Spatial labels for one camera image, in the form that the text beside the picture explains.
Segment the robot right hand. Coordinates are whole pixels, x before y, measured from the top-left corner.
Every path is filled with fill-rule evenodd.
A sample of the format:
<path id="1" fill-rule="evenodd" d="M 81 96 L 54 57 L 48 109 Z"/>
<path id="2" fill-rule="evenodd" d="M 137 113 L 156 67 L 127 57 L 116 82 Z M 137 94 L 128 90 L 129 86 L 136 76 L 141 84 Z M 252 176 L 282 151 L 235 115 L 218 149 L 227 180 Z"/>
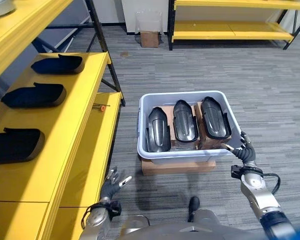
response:
<path id="1" fill-rule="evenodd" d="M 242 160 L 244 165 L 256 165 L 256 152 L 249 136 L 241 131 L 240 141 L 242 143 L 240 148 L 234 148 L 228 144 L 222 143 L 221 147 L 234 154 L 238 159 Z"/>

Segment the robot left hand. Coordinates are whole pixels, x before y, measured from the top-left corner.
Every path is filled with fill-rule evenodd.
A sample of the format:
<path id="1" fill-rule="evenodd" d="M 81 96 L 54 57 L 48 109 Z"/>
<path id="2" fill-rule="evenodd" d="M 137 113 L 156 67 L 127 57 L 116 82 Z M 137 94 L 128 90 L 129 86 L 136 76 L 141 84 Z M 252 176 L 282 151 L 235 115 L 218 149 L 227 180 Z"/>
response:
<path id="1" fill-rule="evenodd" d="M 125 186 L 129 181 L 132 180 L 132 176 L 128 176 L 124 178 L 123 180 L 119 180 L 119 173 L 118 168 L 115 166 L 114 168 L 110 169 L 104 183 L 100 190 L 100 201 L 101 202 L 110 202 L 113 198 L 113 196 L 119 192 L 123 186 Z"/>

